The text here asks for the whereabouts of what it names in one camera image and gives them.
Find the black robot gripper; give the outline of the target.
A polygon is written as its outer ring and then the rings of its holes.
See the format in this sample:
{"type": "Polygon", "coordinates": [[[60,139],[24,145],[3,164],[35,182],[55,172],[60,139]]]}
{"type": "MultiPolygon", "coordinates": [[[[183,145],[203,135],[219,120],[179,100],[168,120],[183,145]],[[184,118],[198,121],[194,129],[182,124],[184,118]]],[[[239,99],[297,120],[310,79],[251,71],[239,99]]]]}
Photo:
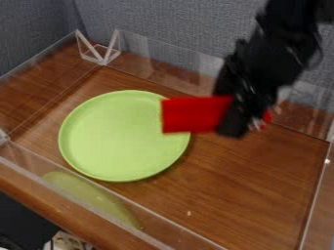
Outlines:
{"type": "Polygon", "coordinates": [[[224,58],[212,93],[234,98],[219,120],[216,133],[241,139],[250,131],[250,111],[265,111],[278,101],[278,91],[291,86],[306,66],[302,37],[255,35],[238,39],[224,58]]]}

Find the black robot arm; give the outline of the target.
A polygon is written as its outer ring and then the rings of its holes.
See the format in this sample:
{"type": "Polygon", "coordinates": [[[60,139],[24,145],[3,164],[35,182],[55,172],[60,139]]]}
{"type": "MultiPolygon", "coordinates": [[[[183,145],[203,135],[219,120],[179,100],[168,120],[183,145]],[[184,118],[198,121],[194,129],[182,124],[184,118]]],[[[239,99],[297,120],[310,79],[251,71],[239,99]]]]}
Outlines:
{"type": "Polygon", "coordinates": [[[267,0],[257,26],[224,58],[212,94],[234,100],[220,116],[216,133],[242,138],[265,121],[278,103],[278,92],[322,61],[318,26],[334,22],[331,0],[267,0]]]}

